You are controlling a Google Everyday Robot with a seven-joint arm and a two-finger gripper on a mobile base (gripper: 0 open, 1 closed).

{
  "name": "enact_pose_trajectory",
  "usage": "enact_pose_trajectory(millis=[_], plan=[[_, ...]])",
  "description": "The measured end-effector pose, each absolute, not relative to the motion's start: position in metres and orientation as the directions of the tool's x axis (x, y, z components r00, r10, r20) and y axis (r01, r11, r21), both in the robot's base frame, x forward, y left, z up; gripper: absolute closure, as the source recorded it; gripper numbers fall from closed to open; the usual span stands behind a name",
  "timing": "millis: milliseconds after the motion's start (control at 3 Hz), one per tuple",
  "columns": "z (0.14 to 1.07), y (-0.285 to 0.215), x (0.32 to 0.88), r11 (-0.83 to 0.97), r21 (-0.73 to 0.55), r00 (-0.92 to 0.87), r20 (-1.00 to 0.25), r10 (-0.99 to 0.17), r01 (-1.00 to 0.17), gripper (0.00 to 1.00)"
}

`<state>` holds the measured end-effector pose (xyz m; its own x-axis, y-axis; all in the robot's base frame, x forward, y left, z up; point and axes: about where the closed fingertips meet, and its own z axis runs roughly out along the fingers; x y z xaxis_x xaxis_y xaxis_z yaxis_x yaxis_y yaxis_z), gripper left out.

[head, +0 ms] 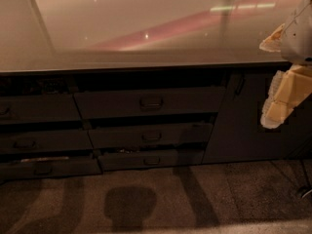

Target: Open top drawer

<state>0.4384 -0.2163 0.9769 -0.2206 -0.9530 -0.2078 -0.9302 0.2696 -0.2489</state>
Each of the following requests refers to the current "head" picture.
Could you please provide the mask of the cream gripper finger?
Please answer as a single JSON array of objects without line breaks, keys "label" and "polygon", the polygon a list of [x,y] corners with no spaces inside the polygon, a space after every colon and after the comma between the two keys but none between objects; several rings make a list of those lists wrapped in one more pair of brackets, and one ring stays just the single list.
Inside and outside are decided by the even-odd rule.
[{"label": "cream gripper finger", "polygon": [[261,125],[266,129],[278,128],[311,94],[311,66],[293,64],[286,72],[278,70],[262,107]]},{"label": "cream gripper finger", "polygon": [[259,48],[264,52],[280,53],[284,26],[284,24],[278,26],[267,38],[265,38],[260,43]]}]

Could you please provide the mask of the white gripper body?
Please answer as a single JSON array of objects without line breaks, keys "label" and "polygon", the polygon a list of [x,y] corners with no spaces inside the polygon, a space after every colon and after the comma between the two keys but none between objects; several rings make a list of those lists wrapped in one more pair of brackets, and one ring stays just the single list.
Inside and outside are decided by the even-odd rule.
[{"label": "white gripper body", "polygon": [[312,0],[302,0],[287,18],[281,56],[295,64],[312,64]]}]

